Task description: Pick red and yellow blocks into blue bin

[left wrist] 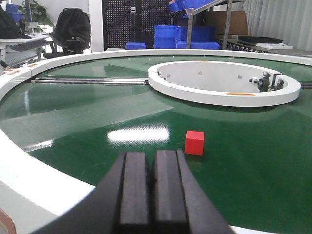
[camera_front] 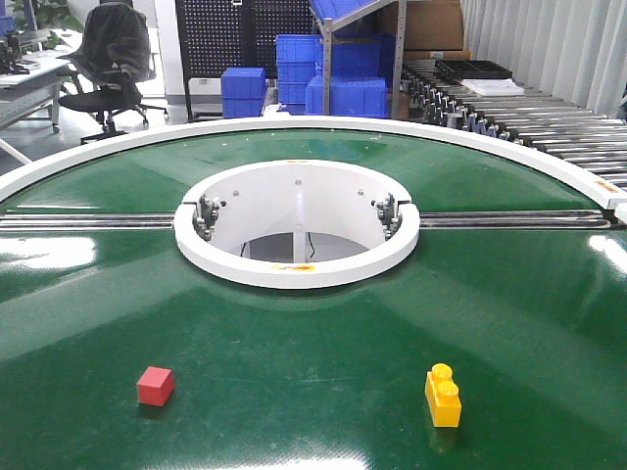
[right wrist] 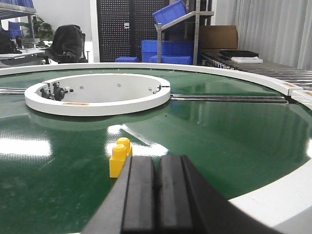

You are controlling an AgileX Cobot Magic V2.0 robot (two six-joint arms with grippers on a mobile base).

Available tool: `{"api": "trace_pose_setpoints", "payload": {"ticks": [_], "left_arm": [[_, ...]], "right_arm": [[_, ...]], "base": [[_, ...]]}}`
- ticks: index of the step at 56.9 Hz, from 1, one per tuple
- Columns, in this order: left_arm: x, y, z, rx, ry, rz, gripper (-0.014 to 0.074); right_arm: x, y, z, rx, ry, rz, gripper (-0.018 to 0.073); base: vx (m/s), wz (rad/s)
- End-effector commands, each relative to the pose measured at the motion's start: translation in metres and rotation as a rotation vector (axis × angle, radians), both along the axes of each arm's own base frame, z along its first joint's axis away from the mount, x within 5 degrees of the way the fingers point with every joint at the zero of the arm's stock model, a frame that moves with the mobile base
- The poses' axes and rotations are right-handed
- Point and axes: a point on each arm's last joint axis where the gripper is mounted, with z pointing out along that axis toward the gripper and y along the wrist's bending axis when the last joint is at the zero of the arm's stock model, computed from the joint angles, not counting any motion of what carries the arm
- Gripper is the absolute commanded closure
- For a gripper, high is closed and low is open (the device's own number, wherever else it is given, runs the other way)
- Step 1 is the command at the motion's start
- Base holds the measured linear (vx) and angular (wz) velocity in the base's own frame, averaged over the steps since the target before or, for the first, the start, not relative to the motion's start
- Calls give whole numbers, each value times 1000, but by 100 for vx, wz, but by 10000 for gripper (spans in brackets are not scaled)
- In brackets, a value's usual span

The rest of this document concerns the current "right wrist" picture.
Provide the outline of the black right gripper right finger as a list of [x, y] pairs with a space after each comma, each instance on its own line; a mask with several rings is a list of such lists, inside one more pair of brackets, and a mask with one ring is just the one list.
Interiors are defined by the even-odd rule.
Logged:
[[162, 157], [156, 191], [158, 234], [278, 233], [230, 203], [186, 155]]

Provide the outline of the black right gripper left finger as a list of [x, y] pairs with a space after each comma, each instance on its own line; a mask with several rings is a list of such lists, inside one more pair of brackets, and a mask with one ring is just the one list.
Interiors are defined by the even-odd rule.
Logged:
[[129, 156], [113, 188], [83, 234], [153, 234], [155, 232], [154, 163]]

